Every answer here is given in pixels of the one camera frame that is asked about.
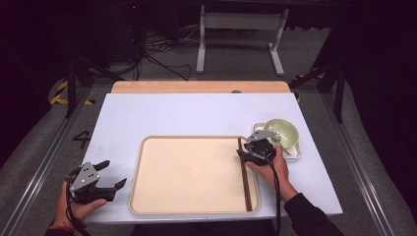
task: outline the black sleeve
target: black sleeve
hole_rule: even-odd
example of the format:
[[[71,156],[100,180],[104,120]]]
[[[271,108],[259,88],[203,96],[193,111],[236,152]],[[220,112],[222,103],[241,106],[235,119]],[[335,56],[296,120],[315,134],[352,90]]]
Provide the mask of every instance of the black sleeve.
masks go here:
[[[325,213],[313,206],[303,194],[298,194],[290,199],[284,207],[291,218],[292,228],[299,236],[343,235]]]
[[[48,229],[43,236],[74,236],[74,234],[62,229]]]

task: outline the green bowl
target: green bowl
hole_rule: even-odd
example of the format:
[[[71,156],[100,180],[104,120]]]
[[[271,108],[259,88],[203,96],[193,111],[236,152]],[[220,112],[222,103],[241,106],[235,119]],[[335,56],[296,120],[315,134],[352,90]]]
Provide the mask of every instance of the green bowl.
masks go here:
[[[297,128],[286,120],[270,120],[265,123],[264,130],[278,132],[281,135],[280,142],[284,148],[292,148],[298,143],[299,136]],[[268,140],[271,144],[279,146],[277,139],[269,137]]]

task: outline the human hand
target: human hand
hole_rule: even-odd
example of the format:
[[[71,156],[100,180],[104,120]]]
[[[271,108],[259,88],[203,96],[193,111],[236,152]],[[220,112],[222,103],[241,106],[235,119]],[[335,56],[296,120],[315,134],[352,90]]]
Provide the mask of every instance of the human hand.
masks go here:
[[[298,192],[294,189],[288,180],[288,166],[282,156],[282,147],[273,146],[273,148],[276,150],[276,157],[273,159],[273,167],[276,171],[276,175],[278,176],[279,192],[281,194],[282,200],[286,203],[288,200],[296,196]],[[268,185],[275,188],[273,172],[269,165],[260,166],[251,161],[248,161],[246,162],[246,166],[248,166],[248,168],[254,172],[260,174]]]
[[[67,182],[62,183],[61,194],[56,205],[55,219],[52,226],[65,227],[69,229],[75,229],[74,225],[67,217]],[[99,199],[91,202],[87,205],[80,205],[71,203],[71,209],[75,218],[80,221],[84,221],[91,212],[107,204],[107,200]]]

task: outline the chopstick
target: chopstick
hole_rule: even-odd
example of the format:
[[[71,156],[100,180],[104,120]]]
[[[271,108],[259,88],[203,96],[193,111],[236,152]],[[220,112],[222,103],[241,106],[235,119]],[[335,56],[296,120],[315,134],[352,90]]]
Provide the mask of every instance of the chopstick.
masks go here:
[[[237,139],[239,150],[242,150],[242,141]],[[245,160],[240,158],[240,166],[242,168],[243,191],[245,192],[246,211],[252,211],[251,194],[249,192],[248,173],[246,172]]]

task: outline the black cable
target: black cable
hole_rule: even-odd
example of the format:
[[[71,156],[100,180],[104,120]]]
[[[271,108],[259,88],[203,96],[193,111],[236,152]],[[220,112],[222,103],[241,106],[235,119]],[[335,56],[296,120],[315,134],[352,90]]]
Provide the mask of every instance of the black cable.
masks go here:
[[[276,170],[273,166],[273,162],[271,162],[268,158],[266,158],[269,167],[272,169],[273,173],[273,183],[276,192],[276,231],[275,235],[279,235],[281,232],[281,195],[279,193],[279,179],[278,175],[276,174]]]
[[[134,81],[137,81],[139,79],[139,76],[142,73],[142,63],[136,66],[136,70],[133,71],[132,78]]]
[[[70,191],[70,182],[72,180],[72,177],[74,174],[74,171],[72,172],[72,174],[70,174],[67,178],[66,178],[66,182],[67,182],[67,186],[66,186],[66,201],[67,201],[67,210],[66,210],[66,214],[67,214],[67,218],[68,220],[70,220],[70,222],[73,224],[74,228],[80,232],[83,236],[91,236],[87,231],[86,231],[86,226],[76,217],[74,217],[73,214],[73,210],[71,208],[71,191]]]
[[[193,29],[188,35],[186,35],[185,37],[181,38],[178,42],[173,42],[170,39],[164,39],[163,36],[161,36],[161,33],[155,33],[151,36],[147,37],[146,40],[146,48],[148,51],[152,51],[152,54],[155,54],[157,52],[169,52],[172,49],[180,46],[180,45],[184,45],[186,43],[189,43],[190,41],[193,41],[192,39],[189,39],[194,33],[198,32],[199,28]]]
[[[190,73],[191,73],[191,65],[176,66],[176,67],[189,67],[189,68],[190,68],[190,69],[189,69],[189,71],[188,71],[188,78],[185,78],[184,76],[182,76],[181,74],[177,73],[176,71],[173,71],[173,70],[169,69],[169,67],[174,67],[174,66],[165,66],[165,65],[163,65],[162,63],[160,63],[158,60],[156,60],[155,58],[151,57],[150,55],[147,55],[147,54],[146,54],[145,56],[148,58],[148,60],[149,60],[151,63],[156,64],[156,65],[159,65],[159,66],[161,66],[161,67],[165,68],[166,70],[168,70],[168,71],[170,71],[170,72],[174,73],[175,75],[177,75],[177,76],[181,77],[182,79],[184,79],[184,80],[186,80],[186,81],[189,81],[189,80],[190,80],[189,78],[190,78]]]
[[[255,35],[255,33],[257,32],[257,30],[252,30],[252,29],[247,29],[247,30],[232,29],[232,30],[229,30],[229,31],[232,32],[233,34],[237,34],[237,35],[242,36],[242,37],[251,37],[251,36]]]
[[[117,75],[117,76],[119,76],[119,75],[123,75],[123,74],[126,74],[126,73],[128,73],[128,72],[131,72],[131,71],[133,71],[133,70],[135,70],[135,68],[139,65],[139,63],[141,62],[141,59],[139,59],[139,60],[134,60],[135,62],[134,62],[134,64],[132,64],[132,65],[130,65],[130,66],[128,66],[128,67],[126,67],[126,68],[124,68],[124,69],[121,69],[121,70],[119,70],[119,71],[111,71],[111,73],[113,73],[113,74],[115,74],[115,75]],[[98,72],[92,72],[92,71],[89,71],[94,77],[96,77],[96,78],[107,78],[106,76],[104,76],[103,74],[101,74],[101,73],[98,73]]]

